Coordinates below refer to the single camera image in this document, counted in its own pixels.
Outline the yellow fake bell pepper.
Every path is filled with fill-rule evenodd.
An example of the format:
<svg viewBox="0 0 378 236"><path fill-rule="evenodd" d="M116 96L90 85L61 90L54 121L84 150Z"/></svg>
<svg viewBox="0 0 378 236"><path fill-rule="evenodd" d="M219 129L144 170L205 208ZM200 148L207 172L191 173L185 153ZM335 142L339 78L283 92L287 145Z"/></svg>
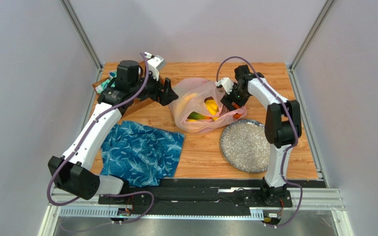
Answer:
<svg viewBox="0 0 378 236"><path fill-rule="evenodd" d="M219 113L219 107L218 104L213 99L205 100L205 105L207 107L207 110L212 116L216 116Z"/></svg>

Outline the pink translucent plastic bag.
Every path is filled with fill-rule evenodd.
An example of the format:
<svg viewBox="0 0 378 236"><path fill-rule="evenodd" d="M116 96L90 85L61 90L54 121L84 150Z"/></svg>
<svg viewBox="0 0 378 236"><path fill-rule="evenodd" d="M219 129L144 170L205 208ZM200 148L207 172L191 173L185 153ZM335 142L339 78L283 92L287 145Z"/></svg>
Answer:
<svg viewBox="0 0 378 236"><path fill-rule="evenodd" d="M186 78L180 81L175 87L174 91L179 98L169 104L171 114L174 118L175 124L178 128L188 133L204 133L217 128L221 128L232 124L233 122L244 118L247 115L246 107L241 107L234 111L228 110L222 103L221 99L226 94L219 90L215 82L203 78ZM180 105L183 97L191 93L198 93L185 108ZM219 113L212 116L205 105L205 100L213 99L218 104ZM191 112L197 112L211 119L198 120L197 122L187 122L188 116ZM242 116L239 119L233 117L234 114L239 113Z"/></svg>

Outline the green orange fake mango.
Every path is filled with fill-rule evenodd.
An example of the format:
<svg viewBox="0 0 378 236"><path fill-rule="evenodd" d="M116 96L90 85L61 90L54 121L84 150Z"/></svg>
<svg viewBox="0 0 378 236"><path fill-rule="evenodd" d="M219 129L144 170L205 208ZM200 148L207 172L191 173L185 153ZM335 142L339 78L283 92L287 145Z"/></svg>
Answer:
<svg viewBox="0 0 378 236"><path fill-rule="evenodd" d="M197 112L191 112L188 116L188 119L193 119L193 120L204 120L204 119L211 119L209 116L202 115Z"/></svg>

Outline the orange fake tangerine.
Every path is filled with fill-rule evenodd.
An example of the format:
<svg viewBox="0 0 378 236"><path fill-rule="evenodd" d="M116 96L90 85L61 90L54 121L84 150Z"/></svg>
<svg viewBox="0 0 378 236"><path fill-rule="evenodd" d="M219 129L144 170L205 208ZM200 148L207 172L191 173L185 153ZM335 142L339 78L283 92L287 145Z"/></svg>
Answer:
<svg viewBox="0 0 378 236"><path fill-rule="evenodd" d="M236 114L233 115L233 117L235 119L239 119L241 116L242 116L242 114L239 114L239 113L236 113Z"/></svg>

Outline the yellow fake banana bunch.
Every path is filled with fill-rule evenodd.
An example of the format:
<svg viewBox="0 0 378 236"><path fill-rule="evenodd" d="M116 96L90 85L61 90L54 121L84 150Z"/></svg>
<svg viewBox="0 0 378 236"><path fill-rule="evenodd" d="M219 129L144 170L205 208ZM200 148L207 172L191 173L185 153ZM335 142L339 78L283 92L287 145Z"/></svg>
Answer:
<svg viewBox="0 0 378 236"><path fill-rule="evenodd" d="M191 94L188 94L188 95L185 95L182 99L182 101L180 102L180 105L185 108L187 106L187 104L193 100L194 97L197 97L198 96L198 93L191 93Z"/></svg>

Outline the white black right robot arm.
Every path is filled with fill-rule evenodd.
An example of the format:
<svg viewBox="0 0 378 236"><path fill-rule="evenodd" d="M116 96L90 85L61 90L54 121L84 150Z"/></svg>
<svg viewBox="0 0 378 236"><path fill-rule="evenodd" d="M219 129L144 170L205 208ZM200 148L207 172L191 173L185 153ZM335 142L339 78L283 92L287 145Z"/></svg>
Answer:
<svg viewBox="0 0 378 236"><path fill-rule="evenodd" d="M221 103L231 111L244 106L251 96L266 108L265 137L270 144L270 160L259 196L264 205L272 206L288 195L288 160L302 135L300 104L280 95L248 65L238 66L234 72L235 82L217 79L216 86L224 90Z"/></svg>

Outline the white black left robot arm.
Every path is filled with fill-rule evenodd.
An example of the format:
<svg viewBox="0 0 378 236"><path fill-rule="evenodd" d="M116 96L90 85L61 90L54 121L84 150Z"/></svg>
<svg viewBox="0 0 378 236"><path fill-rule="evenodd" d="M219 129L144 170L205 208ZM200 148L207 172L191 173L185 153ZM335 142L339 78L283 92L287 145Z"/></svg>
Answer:
<svg viewBox="0 0 378 236"><path fill-rule="evenodd" d="M89 200L95 195L118 195L124 181L118 177L93 174L90 169L96 153L110 130L135 99L147 98L162 106L178 99L168 78L159 72L166 65L161 56L143 55L145 66L133 60L121 61L116 75L99 94L90 120L61 157L48 162L52 175L49 187L56 187L76 198Z"/></svg>

